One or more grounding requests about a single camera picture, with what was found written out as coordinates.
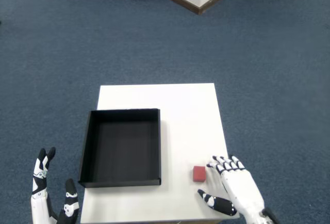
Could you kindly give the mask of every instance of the white tabletop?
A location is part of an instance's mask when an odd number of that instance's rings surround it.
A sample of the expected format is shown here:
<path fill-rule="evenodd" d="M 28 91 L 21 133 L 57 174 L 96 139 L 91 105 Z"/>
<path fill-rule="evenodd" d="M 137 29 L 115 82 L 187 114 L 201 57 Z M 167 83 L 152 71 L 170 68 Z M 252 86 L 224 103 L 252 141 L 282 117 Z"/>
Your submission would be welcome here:
<path fill-rule="evenodd" d="M 192 180 L 193 166 L 227 156 L 214 84 L 101 86 L 97 109 L 131 108 L 160 109 L 161 185 L 86 188 L 81 223 L 233 218 L 197 193 L 226 198 L 216 172 L 206 168 L 204 183 Z"/>

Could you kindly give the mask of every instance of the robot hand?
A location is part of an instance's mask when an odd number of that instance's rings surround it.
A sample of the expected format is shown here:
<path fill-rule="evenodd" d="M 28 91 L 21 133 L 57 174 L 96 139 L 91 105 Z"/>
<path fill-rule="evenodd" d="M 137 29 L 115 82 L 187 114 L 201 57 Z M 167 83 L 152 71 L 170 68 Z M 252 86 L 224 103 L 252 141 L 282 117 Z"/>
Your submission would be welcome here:
<path fill-rule="evenodd" d="M 51 204 L 51 198 L 47 192 L 47 173 L 50 161 L 55 156 L 55 148 L 51 148 L 48 154 L 41 149 L 36 161 L 31 196 L 32 219 L 34 224 L 74 224 L 79 211 L 78 194 L 72 179 L 68 179 L 65 187 L 67 194 L 65 204 L 59 217 L 55 214 Z"/>
<path fill-rule="evenodd" d="M 279 223 L 265 204 L 250 172 L 235 156 L 224 158 L 213 156 L 214 163 L 207 167 L 215 169 L 231 201 L 213 197 L 202 190 L 198 193 L 209 207 L 227 215 L 241 213 L 248 224 Z"/>

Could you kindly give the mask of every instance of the black tray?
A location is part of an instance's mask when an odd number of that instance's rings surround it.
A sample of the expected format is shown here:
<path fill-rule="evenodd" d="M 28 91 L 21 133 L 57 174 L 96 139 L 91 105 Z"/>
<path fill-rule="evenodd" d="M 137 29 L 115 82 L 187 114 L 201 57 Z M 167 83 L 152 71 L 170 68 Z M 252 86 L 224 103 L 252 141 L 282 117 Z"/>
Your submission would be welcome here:
<path fill-rule="evenodd" d="M 160 110 L 91 111 L 82 153 L 86 188 L 160 185 Z"/>

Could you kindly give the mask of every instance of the open black box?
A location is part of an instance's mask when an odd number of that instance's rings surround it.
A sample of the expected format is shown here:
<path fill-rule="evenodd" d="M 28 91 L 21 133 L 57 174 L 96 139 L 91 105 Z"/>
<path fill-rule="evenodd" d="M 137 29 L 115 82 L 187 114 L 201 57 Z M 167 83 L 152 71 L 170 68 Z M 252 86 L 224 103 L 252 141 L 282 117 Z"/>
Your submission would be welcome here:
<path fill-rule="evenodd" d="M 160 110 L 91 111 L 82 153 L 86 188 L 160 185 Z"/>

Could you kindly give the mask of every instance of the red block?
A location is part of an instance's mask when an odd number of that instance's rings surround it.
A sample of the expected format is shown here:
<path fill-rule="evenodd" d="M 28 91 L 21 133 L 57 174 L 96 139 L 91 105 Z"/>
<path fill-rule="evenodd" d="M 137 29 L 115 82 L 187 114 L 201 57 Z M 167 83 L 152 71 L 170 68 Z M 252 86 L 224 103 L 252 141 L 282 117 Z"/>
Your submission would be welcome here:
<path fill-rule="evenodd" d="M 206 180 L 205 166 L 194 166 L 193 181 L 204 182 Z"/>

